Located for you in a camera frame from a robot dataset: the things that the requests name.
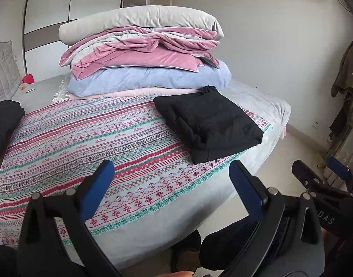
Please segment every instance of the patterned bedsheet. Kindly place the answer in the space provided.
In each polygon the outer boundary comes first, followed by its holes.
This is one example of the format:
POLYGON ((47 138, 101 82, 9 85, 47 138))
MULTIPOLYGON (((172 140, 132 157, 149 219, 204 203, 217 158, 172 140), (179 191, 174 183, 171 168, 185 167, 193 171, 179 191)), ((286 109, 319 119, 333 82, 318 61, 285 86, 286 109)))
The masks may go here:
MULTIPOLYGON (((194 165, 153 98, 66 101, 26 115, 0 171, 0 243, 18 245, 34 192, 46 196, 76 187, 103 159, 113 161, 115 176, 96 214, 86 221, 92 235, 162 208, 244 153, 194 165)), ((242 109, 263 131, 269 128, 267 120, 242 109)), ((57 225, 69 244, 63 221, 57 225)))

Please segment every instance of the dark pants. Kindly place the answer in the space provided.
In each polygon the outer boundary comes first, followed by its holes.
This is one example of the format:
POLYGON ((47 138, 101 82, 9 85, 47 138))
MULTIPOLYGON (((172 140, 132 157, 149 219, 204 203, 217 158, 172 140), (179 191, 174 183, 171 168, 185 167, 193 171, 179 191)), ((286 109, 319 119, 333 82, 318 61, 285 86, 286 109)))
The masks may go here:
MULTIPOLYGON (((265 266, 278 254, 283 242, 289 218, 283 217, 274 240, 261 266, 265 266)), ((222 230, 208 235, 201 244, 200 263, 211 271, 225 270, 245 247, 257 227, 250 216, 235 222, 222 230)))
POLYGON ((18 276, 16 266, 17 251, 11 247, 0 245, 0 276, 18 276))

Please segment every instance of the stack of bedding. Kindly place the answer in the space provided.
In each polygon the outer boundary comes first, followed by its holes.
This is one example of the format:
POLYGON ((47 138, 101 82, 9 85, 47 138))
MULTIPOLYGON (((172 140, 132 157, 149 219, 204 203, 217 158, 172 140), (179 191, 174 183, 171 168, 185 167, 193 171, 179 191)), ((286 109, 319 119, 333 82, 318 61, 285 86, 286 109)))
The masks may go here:
POLYGON ((71 66, 71 100, 222 90, 231 79, 210 52, 224 37, 219 23, 196 9, 115 9, 64 24, 59 36, 70 46, 60 66, 71 66))

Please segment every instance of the pink blanket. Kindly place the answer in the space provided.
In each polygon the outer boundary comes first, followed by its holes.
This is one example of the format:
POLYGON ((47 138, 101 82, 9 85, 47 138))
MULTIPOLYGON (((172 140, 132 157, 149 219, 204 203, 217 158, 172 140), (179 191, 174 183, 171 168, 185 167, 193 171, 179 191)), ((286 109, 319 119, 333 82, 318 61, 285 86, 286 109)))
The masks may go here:
POLYGON ((78 80, 100 68, 121 65, 164 66, 198 72, 196 66, 201 62, 195 57, 219 67, 219 61, 209 52, 219 42, 203 38, 212 38, 214 32, 190 27, 115 28, 70 47, 61 56, 59 65, 70 64, 78 80))
POLYGON ((162 45, 156 46, 155 50, 150 53, 137 50, 118 50, 118 56, 113 57, 114 55, 115 53, 84 64, 77 62, 72 66, 72 73, 76 79, 81 80, 101 68, 121 66, 169 67, 198 72, 197 66, 204 65, 197 57, 169 50, 162 45))

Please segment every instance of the black jacket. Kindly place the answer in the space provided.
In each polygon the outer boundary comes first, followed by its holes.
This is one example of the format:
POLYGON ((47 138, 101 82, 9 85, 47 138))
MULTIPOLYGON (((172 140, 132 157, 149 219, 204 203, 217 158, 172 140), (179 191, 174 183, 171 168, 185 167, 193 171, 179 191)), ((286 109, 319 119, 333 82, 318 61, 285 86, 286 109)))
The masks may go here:
POLYGON ((24 115, 25 111, 19 102, 0 102, 0 158, 5 154, 8 141, 24 115))
POLYGON ((262 141, 263 131, 213 86, 193 94, 156 97, 154 103, 189 147, 194 164, 242 152, 262 141))

